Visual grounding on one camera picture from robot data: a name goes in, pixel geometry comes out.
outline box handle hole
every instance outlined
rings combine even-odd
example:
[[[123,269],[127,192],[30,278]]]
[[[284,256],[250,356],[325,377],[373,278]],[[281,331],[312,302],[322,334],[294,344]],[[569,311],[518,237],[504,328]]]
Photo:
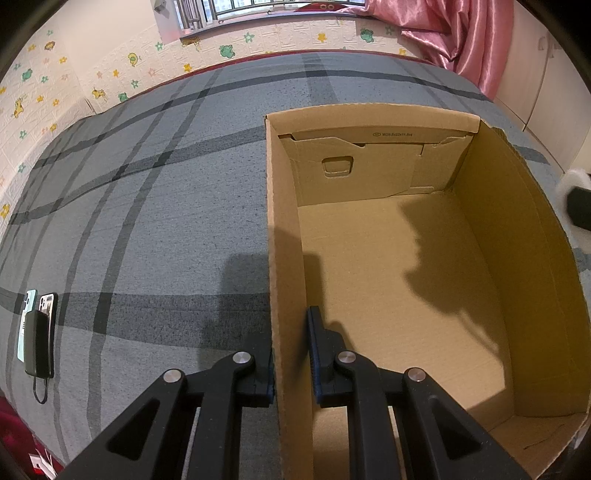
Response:
[[[346,177],[353,170],[353,157],[329,157],[322,161],[324,175],[328,178]]]

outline smartphone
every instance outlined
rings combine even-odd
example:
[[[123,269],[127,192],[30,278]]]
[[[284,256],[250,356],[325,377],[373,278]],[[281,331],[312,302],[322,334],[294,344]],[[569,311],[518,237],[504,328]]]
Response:
[[[25,361],[25,317],[28,312],[32,312],[35,306],[35,297],[37,296],[36,290],[28,290],[25,296],[24,307],[21,314],[21,324],[18,328],[18,343],[17,343],[17,358],[21,361]]]

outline metal screw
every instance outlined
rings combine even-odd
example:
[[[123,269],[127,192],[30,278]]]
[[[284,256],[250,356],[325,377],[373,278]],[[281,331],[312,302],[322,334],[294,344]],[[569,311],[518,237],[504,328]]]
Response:
[[[415,382],[422,382],[427,378],[427,374],[422,368],[415,367],[408,371],[408,377]]]
[[[349,352],[348,350],[344,350],[337,355],[339,362],[343,362],[344,364],[352,364],[355,362],[357,356],[353,352]]]
[[[236,352],[232,357],[232,360],[237,364],[247,364],[251,361],[251,354],[248,352]]]
[[[180,370],[173,368],[172,370],[166,370],[166,372],[164,372],[163,378],[166,383],[175,383],[178,382],[182,376],[183,374]]]

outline white cabinet door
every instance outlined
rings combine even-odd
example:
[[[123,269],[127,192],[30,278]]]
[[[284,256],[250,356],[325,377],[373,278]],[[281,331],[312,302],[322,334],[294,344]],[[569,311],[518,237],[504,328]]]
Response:
[[[538,96],[548,53],[548,30],[515,1],[513,36],[496,97],[524,123]]]
[[[591,93],[564,50],[551,42],[544,81],[527,128],[566,171],[591,127]]]

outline white brick wallpaper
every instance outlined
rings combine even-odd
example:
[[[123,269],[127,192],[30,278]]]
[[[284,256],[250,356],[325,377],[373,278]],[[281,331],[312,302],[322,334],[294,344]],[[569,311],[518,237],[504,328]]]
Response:
[[[397,28],[364,18],[269,17],[206,31],[187,46],[178,40],[165,45],[154,21],[81,72],[68,57],[60,26],[58,12],[31,37],[0,82],[0,236],[31,167],[52,138],[78,119],[162,82],[225,61],[280,51],[347,49],[420,55],[416,46],[399,39]]]

